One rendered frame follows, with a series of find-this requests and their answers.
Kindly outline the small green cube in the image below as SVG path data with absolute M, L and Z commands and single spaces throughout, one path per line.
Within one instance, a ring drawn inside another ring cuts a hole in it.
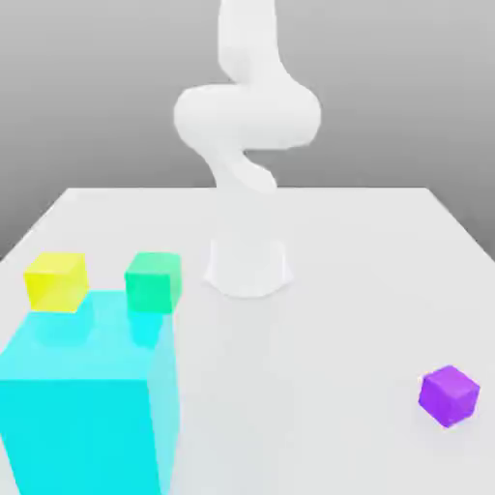
M 139 252 L 125 272 L 131 311 L 171 314 L 182 295 L 182 259 L 173 252 Z

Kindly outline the small yellow cube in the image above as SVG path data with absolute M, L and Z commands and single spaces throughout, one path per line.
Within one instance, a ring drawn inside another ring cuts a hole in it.
M 89 290 L 83 253 L 44 251 L 23 276 L 30 308 L 37 312 L 77 312 Z

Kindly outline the small purple cube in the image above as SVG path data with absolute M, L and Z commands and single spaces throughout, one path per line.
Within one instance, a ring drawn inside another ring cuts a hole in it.
M 449 428 L 473 415 L 479 394 L 480 385 L 450 364 L 424 375 L 419 404 Z

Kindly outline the large cyan box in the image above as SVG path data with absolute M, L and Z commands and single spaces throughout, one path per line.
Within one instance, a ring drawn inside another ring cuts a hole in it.
M 0 438 L 19 495 L 168 495 L 180 402 L 173 319 L 92 291 L 30 312 L 0 353 Z

